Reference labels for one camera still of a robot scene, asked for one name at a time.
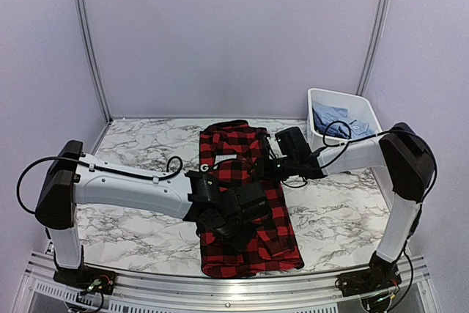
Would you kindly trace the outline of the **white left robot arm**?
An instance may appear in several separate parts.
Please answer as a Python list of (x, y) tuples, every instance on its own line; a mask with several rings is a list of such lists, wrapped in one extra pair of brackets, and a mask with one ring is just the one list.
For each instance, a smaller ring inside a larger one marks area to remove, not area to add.
[(155, 172), (101, 161), (70, 140), (48, 168), (34, 211), (48, 230), (58, 269), (77, 287), (92, 282), (79, 243), (76, 206), (113, 205), (162, 213), (193, 222), (242, 250), (256, 234), (255, 222), (271, 214), (258, 182), (223, 184), (208, 172)]

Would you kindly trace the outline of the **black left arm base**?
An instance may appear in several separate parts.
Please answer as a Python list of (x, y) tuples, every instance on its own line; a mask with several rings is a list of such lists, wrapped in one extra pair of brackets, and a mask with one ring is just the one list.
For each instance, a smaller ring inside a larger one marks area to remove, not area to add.
[(114, 291), (117, 274), (111, 270), (82, 265), (79, 269), (57, 268), (53, 280), (79, 289), (81, 295), (99, 293), (110, 295)]

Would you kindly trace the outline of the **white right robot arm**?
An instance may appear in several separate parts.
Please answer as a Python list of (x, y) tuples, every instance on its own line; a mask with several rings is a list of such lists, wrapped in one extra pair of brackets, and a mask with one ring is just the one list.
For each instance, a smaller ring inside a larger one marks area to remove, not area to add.
[(371, 290), (391, 278), (392, 263), (400, 258), (421, 217), (424, 200), (434, 187), (437, 163), (429, 145), (405, 123), (390, 130), (311, 150), (300, 129), (287, 128), (276, 134), (282, 156), (260, 157), (254, 171), (262, 180), (284, 181), (298, 176), (317, 180), (358, 169), (383, 168), (391, 181), (394, 196), (385, 231), (373, 266), (363, 273), (363, 283)]

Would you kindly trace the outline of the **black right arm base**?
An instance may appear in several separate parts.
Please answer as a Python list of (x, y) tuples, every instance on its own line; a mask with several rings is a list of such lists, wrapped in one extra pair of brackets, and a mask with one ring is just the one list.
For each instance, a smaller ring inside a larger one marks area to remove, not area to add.
[(387, 262), (373, 253), (369, 267), (338, 275), (335, 286), (344, 297), (397, 287), (402, 283), (397, 260)]

